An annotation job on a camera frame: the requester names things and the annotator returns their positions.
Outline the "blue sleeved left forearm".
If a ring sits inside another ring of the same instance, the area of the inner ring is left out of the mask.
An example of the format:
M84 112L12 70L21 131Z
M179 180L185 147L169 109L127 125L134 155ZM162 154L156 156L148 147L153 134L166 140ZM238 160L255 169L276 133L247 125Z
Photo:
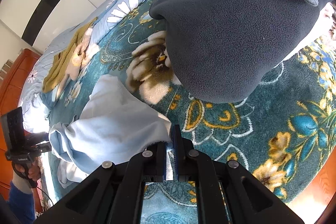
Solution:
M7 204L20 223L33 223L36 220L33 191L29 183L16 173L10 182Z

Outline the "left hand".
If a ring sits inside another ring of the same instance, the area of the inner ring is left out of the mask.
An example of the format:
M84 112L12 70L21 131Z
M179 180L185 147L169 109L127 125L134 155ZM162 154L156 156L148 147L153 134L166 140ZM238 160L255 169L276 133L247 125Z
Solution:
M22 165L16 164L15 169L18 172L20 172L22 174L25 174L25 169ZM38 181L41 178L41 169L40 169L40 167L38 165L38 162L36 160L29 167L27 177L32 179L33 181Z

